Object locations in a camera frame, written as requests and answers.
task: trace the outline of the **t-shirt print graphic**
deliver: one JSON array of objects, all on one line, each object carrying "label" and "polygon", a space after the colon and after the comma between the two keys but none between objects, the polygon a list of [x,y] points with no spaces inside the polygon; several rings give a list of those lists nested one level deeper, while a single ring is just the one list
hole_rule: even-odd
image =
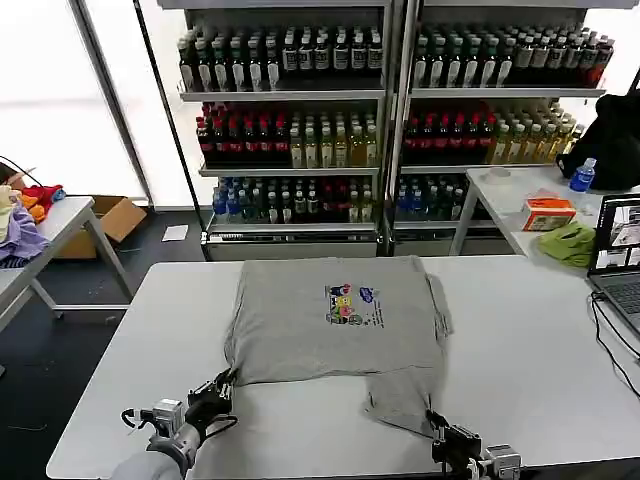
[{"label": "t-shirt print graphic", "polygon": [[384,328],[379,290],[345,283],[336,287],[326,285],[324,293],[329,300],[327,322],[333,325]]}]

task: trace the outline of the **white table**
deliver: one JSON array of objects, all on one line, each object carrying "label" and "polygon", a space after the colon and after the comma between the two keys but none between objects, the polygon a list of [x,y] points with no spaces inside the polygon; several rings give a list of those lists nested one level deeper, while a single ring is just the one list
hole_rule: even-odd
[{"label": "white table", "polygon": [[[485,446],[511,444],[527,466],[640,456],[638,401],[595,342],[583,280],[515,255],[423,261],[443,282],[455,329],[441,413]],[[186,400],[226,368],[222,342],[241,265],[149,270],[49,460],[49,477],[108,478],[144,450],[152,430],[130,433],[120,412]],[[640,383],[632,356],[606,329],[603,338]],[[427,439],[362,413],[365,391],[363,378],[344,376],[236,389],[240,422],[200,449],[192,478],[437,471]]]},{"label": "white table", "polygon": [[487,181],[489,169],[472,168],[467,170],[469,191],[465,200],[460,222],[451,242],[449,255],[459,255],[467,235],[471,216],[479,200],[484,205],[496,226],[518,255],[526,255],[537,263],[554,265],[557,262],[538,251],[536,239],[544,232],[523,232],[518,225],[526,198],[545,190],[558,194],[577,203],[576,220],[593,228],[598,223],[598,214],[602,203],[602,193],[590,192],[576,194],[569,190],[568,181],[555,165],[548,167],[506,168],[510,177],[503,183]]},{"label": "white table", "polygon": [[[102,231],[100,222],[91,210],[93,203],[91,197],[66,197],[53,204],[47,218],[37,226],[38,231],[49,240],[49,247],[24,268],[0,270],[0,332],[33,293],[40,296],[56,316],[66,310],[121,310],[126,308],[126,305],[58,305],[36,280],[38,273],[47,266],[67,240],[80,228],[85,227],[127,299],[133,298],[135,290],[129,283],[124,267]],[[0,366],[0,376],[3,373],[4,368]]]}]

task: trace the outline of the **laptop keyboard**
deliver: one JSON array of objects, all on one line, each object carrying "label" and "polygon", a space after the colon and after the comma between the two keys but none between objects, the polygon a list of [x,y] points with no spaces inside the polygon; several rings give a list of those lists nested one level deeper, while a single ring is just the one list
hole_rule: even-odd
[{"label": "laptop keyboard", "polygon": [[609,285],[605,289],[627,314],[640,313],[640,282]]}]

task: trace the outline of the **black bag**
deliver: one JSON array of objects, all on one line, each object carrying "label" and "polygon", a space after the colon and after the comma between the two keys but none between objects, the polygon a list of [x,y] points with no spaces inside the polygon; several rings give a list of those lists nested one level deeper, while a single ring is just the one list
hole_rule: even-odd
[{"label": "black bag", "polygon": [[628,190],[640,185],[640,96],[605,95],[596,102],[598,118],[568,155],[556,163],[565,178],[595,158],[596,190]]}]

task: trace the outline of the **gray t-shirt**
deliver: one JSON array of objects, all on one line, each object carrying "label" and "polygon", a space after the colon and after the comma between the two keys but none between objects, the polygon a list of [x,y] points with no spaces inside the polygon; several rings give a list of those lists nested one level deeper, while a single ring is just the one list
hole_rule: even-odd
[{"label": "gray t-shirt", "polygon": [[450,331],[440,284],[417,257],[247,261],[225,355],[238,385],[367,375],[368,412],[428,433]]}]

